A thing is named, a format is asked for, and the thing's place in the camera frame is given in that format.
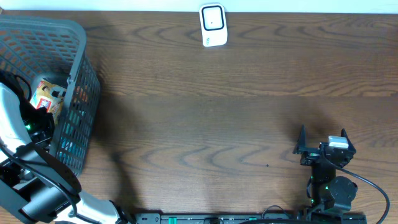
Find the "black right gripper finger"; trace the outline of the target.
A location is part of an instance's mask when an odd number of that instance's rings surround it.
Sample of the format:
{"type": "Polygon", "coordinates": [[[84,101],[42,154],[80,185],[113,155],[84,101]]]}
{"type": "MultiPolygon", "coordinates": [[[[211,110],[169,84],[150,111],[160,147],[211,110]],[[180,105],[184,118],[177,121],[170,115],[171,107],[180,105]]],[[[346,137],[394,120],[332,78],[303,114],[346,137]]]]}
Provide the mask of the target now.
{"type": "Polygon", "coordinates": [[[295,145],[295,152],[303,152],[306,149],[305,126],[302,125],[299,137],[295,145]]]}
{"type": "Polygon", "coordinates": [[[351,151],[351,152],[355,152],[355,147],[353,146],[353,144],[349,140],[349,137],[348,137],[348,135],[346,133],[346,130],[344,128],[341,130],[341,137],[344,137],[347,140],[348,150],[351,151]]]}

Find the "yellow snack chip bag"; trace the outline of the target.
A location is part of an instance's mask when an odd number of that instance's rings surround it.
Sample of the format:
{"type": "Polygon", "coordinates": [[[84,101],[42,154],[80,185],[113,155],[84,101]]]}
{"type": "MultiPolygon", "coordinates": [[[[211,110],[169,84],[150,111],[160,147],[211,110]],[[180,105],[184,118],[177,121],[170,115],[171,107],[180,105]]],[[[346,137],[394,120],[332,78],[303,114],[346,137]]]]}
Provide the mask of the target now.
{"type": "Polygon", "coordinates": [[[66,93],[66,88],[41,79],[30,103],[35,109],[45,108],[52,114],[54,123],[57,125],[66,93]]]}

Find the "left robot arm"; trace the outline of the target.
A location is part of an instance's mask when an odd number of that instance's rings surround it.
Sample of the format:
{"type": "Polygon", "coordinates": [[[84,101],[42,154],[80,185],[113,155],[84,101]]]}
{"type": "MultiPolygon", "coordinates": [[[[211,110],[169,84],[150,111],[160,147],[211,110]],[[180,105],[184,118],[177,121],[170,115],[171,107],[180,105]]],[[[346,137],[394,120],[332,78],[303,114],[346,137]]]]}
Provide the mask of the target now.
{"type": "Polygon", "coordinates": [[[135,223],[114,202],[82,191],[75,174],[45,150],[53,115],[31,105],[23,81],[1,72],[1,206],[23,223],[135,223]]]}

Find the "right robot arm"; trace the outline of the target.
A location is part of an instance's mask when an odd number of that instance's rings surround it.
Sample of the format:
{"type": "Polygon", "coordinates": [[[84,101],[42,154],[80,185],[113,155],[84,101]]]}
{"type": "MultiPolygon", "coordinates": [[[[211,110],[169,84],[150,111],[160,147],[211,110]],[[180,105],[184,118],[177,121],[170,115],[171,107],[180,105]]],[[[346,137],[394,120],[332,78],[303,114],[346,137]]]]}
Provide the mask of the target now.
{"type": "Polygon", "coordinates": [[[350,179],[336,175],[336,170],[344,168],[356,153],[346,131],[342,129],[339,136],[329,136],[318,147],[308,147],[302,126],[293,153],[301,155],[302,166],[312,168],[307,184],[307,197],[312,204],[303,210],[303,218],[313,222],[342,221],[358,191],[350,179]]]}

